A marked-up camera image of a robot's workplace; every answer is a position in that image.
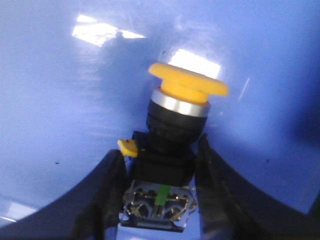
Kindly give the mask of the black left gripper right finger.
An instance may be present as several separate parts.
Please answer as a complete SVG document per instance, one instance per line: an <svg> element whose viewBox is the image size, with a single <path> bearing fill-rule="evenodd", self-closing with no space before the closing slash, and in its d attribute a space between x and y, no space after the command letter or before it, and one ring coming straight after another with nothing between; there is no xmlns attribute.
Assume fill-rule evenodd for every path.
<svg viewBox="0 0 320 240"><path fill-rule="evenodd" d="M203 134L195 167L202 240L318 240L320 215L266 194L228 165Z"/></svg>

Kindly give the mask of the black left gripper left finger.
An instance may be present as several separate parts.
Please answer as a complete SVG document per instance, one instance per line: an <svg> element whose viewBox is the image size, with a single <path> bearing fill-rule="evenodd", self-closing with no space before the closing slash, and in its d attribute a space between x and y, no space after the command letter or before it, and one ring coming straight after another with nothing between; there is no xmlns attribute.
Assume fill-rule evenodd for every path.
<svg viewBox="0 0 320 240"><path fill-rule="evenodd" d="M124 158L110 150L69 192L41 210L0 229L2 240L106 240L116 228L127 187Z"/></svg>

